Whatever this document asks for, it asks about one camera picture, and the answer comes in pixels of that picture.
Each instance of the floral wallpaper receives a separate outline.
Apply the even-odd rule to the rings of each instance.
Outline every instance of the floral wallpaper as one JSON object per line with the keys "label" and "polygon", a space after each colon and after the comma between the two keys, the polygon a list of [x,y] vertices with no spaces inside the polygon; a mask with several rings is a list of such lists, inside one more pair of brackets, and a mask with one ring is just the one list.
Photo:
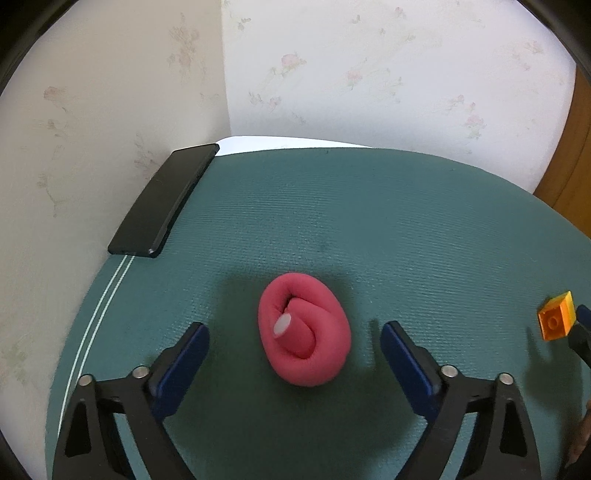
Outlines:
{"label": "floral wallpaper", "polygon": [[515,0],[223,0],[233,135],[400,148],[533,192],[574,62]]}

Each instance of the white wall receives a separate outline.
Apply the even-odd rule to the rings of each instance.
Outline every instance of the white wall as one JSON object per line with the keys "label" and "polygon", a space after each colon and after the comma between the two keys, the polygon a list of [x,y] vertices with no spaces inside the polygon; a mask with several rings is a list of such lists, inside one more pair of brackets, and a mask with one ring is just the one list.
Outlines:
{"label": "white wall", "polygon": [[221,1],[79,0],[0,97],[0,427],[35,479],[64,338],[172,150],[231,125],[433,153],[532,191],[564,127],[574,63],[513,0]]}
{"label": "white wall", "polygon": [[233,135],[419,151],[533,192],[574,62],[514,0],[222,0]]}
{"label": "white wall", "polygon": [[172,150],[229,134],[221,29],[216,0],[80,0],[0,97],[0,427],[35,480],[112,235]]}

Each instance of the metal screw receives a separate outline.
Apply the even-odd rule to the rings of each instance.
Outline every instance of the metal screw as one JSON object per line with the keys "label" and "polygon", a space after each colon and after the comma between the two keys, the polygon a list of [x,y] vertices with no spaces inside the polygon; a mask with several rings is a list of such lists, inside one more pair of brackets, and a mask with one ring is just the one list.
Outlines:
{"label": "metal screw", "polygon": [[149,373],[150,373],[150,369],[148,367],[143,366],[143,365],[140,365],[139,367],[135,367],[134,370],[131,372],[131,374],[135,378],[144,378]]}
{"label": "metal screw", "polygon": [[81,387],[87,386],[90,382],[92,382],[92,375],[82,375],[78,379],[78,385],[80,385]]}
{"label": "metal screw", "polygon": [[441,373],[446,377],[453,378],[457,377],[458,371],[453,365],[443,365],[441,368]]}
{"label": "metal screw", "polygon": [[501,383],[504,383],[505,385],[512,385],[514,382],[513,377],[509,374],[499,375],[499,380],[501,380]]}

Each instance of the blue gripper pad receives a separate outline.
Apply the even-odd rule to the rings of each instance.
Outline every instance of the blue gripper pad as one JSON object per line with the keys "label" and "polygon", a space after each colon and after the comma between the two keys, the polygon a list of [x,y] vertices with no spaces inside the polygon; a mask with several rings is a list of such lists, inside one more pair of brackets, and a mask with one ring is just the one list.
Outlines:
{"label": "blue gripper pad", "polygon": [[417,347],[398,322],[384,325],[380,346],[413,412],[429,422],[439,412],[439,366],[424,348]]}
{"label": "blue gripper pad", "polygon": [[585,305],[577,307],[577,322],[583,325],[587,330],[591,330],[591,310]]}
{"label": "blue gripper pad", "polygon": [[192,323],[181,339],[164,349],[152,366],[148,388],[153,397],[152,413],[157,420],[174,415],[209,350],[209,330]]}

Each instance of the white dot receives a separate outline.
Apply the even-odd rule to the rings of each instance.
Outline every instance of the white dot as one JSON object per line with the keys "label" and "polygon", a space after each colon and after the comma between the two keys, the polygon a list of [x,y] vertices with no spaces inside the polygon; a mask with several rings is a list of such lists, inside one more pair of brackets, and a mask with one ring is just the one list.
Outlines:
{"label": "white dot", "polygon": [[281,315],[275,322],[275,325],[273,327],[273,335],[275,335],[276,337],[283,335],[289,327],[290,323],[291,315],[289,313],[284,313],[283,315]]}

